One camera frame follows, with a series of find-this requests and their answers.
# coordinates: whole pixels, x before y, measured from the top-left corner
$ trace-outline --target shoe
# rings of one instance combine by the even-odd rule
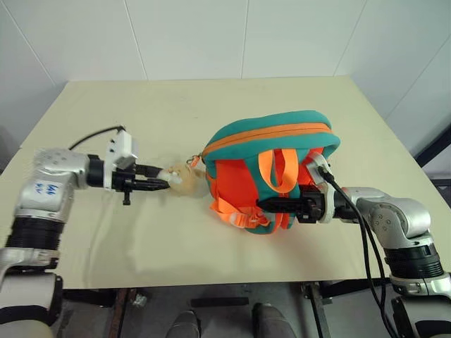
[[[254,305],[252,326],[254,338],[296,338],[289,322],[271,304]]]
[[[166,338],[200,338],[200,320],[192,310],[183,311],[174,320]]]

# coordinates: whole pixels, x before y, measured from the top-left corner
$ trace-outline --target black cable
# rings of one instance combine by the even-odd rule
[[[357,206],[351,201],[351,199],[348,197],[348,195],[346,195],[346,193],[337,184],[333,175],[330,174],[329,172],[325,171],[322,167],[319,167],[319,173],[324,178],[324,180],[327,181],[328,183],[330,183],[330,185],[332,185],[332,187],[341,195],[341,197],[346,201],[346,203],[350,206],[350,208],[354,211],[355,215],[357,216],[357,220],[359,221],[359,225],[360,225],[360,232],[362,235],[365,272],[366,272],[366,279],[368,281],[369,289],[371,290],[373,298],[379,307],[379,310],[381,312],[382,322],[383,322],[385,328],[387,329],[388,334],[392,338],[398,338],[398,335],[397,335],[395,329],[393,328],[393,325],[391,324],[391,322],[387,316],[387,313],[385,312],[385,300],[386,300],[386,295],[387,295],[386,288],[385,288],[385,272],[383,270],[382,258],[381,258],[381,255],[379,254],[379,250],[376,246],[376,241],[374,240],[371,228],[369,227],[369,224],[367,223],[367,221],[364,219],[364,217],[360,213]],[[370,269],[370,265],[369,265],[368,241],[366,238],[367,235],[370,239],[371,247],[374,251],[374,255],[376,256],[376,260],[378,262],[379,273],[381,274],[381,280],[382,280],[382,282],[381,282],[381,300],[379,300],[379,298],[377,296],[376,288],[374,287],[373,278],[371,276],[371,269]]]
[[[78,145],[80,145],[81,143],[86,141],[87,139],[90,139],[91,137],[103,134],[105,132],[110,132],[112,130],[117,130],[118,132],[120,132],[121,130],[125,130],[125,128],[122,125],[117,125],[115,127],[110,127],[110,128],[99,130],[98,132],[93,132],[92,134],[89,134],[86,137],[83,137],[82,139],[76,141],[76,143],[74,143],[72,146],[69,147],[69,150],[73,150],[75,147],[77,147]]]

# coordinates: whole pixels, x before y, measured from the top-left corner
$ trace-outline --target backpack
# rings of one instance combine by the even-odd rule
[[[291,111],[239,120],[221,128],[205,146],[202,160],[219,217],[254,234],[289,229],[289,213],[265,213],[257,201],[300,198],[300,185],[312,185],[307,156],[327,158],[340,144],[326,116]]]

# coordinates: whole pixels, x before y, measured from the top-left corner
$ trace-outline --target beige table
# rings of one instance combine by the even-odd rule
[[[451,270],[451,211],[406,149],[348,77],[179,82],[71,82],[0,177],[1,241],[30,174],[35,149],[67,147],[86,134],[124,124],[139,143],[139,163],[167,166],[199,153],[210,137],[241,118],[316,109],[342,145],[331,156],[343,186],[379,188],[419,200],[444,269]],[[79,152],[104,157],[109,136]],[[211,197],[167,191],[77,191],[57,270],[67,288],[339,280],[364,277],[357,225],[296,225],[258,236],[220,222]],[[374,275],[375,260],[371,259]]]

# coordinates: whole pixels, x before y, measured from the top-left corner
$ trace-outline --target backpack handle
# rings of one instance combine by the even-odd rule
[[[276,187],[271,182],[271,169],[273,167],[274,150],[263,151],[259,154],[260,174],[265,183],[275,192],[286,194],[293,190],[297,184],[297,174],[299,173],[299,161],[297,160],[296,149],[281,149],[285,159],[282,182]]]

